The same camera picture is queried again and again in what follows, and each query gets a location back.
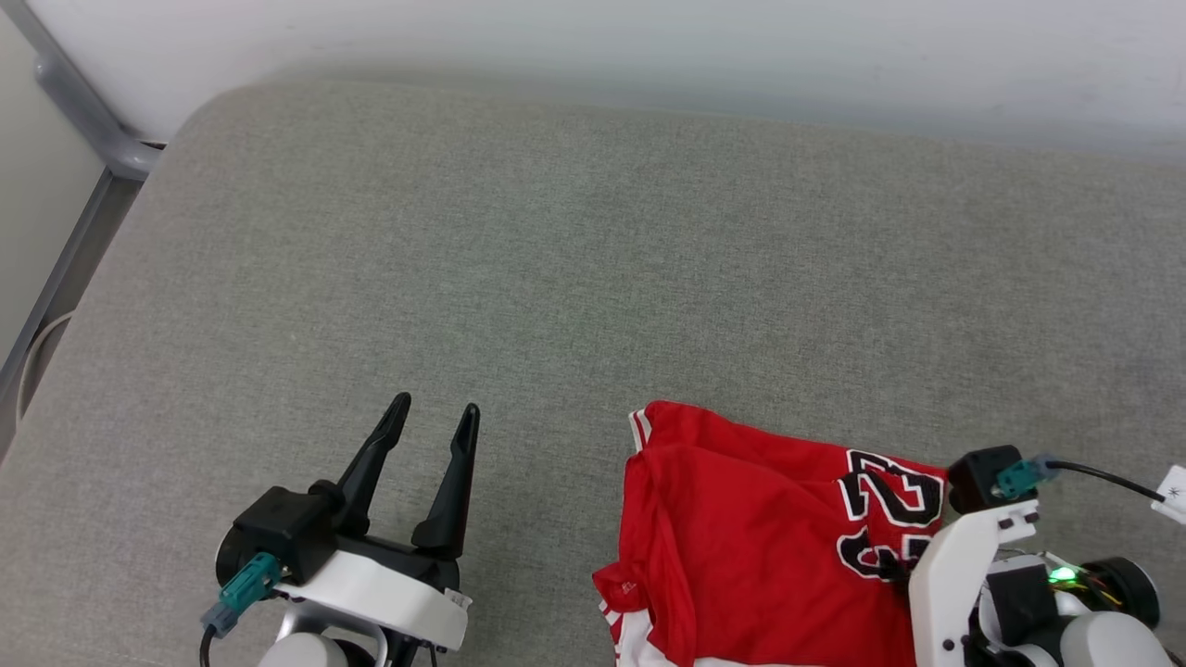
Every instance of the jersey number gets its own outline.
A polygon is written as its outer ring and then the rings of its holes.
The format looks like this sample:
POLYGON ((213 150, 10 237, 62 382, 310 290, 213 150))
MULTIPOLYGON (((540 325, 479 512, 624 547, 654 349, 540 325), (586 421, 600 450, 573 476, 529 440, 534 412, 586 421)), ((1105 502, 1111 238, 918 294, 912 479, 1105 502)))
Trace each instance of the jersey number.
MULTIPOLYGON (((876 498, 887 521, 904 528, 925 528, 943 510, 943 479, 933 475, 854 450, 848 452, 848 470, 840 478, 840 489, 852 521, 868 516, 871 496, 876 498), (898 493, 871 469, 901 477, 903 491, 898 493)), ((922 558, 930 541, 930 535, 906 534, 900 545, 874 545, 868 526, 863 526, 855 535, 841 535, 836 551, 841 561, 861 577, 888 582, 905 573, 907 563, 922 558)))

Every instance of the red basketball jersey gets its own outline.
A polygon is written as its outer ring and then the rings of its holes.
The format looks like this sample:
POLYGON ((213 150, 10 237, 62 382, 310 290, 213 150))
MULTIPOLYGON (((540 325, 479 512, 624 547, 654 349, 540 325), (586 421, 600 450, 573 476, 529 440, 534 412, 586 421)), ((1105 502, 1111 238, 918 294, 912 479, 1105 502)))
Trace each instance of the red basketball jersey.
POLYGON ((649 610, 678 667, 914 663, 893 582, 939 528, 942 469, 667 401, 631 419, 618 563, 593 576, 608 610, 649 610))

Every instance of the white wall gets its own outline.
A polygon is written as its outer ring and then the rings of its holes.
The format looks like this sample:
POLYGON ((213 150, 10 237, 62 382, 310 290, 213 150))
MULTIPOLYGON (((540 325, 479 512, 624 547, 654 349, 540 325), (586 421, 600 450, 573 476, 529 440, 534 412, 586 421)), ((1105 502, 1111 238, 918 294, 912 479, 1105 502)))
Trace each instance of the white wall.
POLYGON ((0 13, 0 363, 102 173, 33 81, 33 49, 0 13))
POLYGON ((1181 0, 28 0, 142 138, 345 74, 1186 161, 1181 0))

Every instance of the green led light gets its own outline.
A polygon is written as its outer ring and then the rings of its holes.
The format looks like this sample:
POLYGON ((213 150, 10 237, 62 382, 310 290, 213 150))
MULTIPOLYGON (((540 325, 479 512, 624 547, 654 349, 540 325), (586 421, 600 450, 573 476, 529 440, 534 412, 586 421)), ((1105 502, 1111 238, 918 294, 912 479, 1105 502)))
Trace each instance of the green led light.
POLYGON ((1073 582, 1077 577, 1078 574, 1076 574, 1075 570, 1071 570, 1070 567, 1056 567, 1054 571, 1050 573, 1051 583, 1073 582))

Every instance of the gray upholstered table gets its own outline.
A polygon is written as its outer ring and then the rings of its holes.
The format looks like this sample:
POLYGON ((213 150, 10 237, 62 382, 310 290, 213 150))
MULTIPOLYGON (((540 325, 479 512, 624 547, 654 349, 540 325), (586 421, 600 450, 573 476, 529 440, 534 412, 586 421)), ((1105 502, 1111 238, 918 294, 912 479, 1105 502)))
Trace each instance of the gray upholstered table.
MULTIPOLYGON (((196 660, 229 521, 414 395, 374 532, 483 408, 449 665, 607 666, 625 415, 655 398, 946 464, 1186 458, 1186 173, 368 84, 229 94, 171 145, 0 468, 0 662, 196 660)), ((1064 476, 1041 542, 1122 553, 1186 648, 1184 534, 1064 476)), ((276 605, 215 665, 254 665, 276 605)))

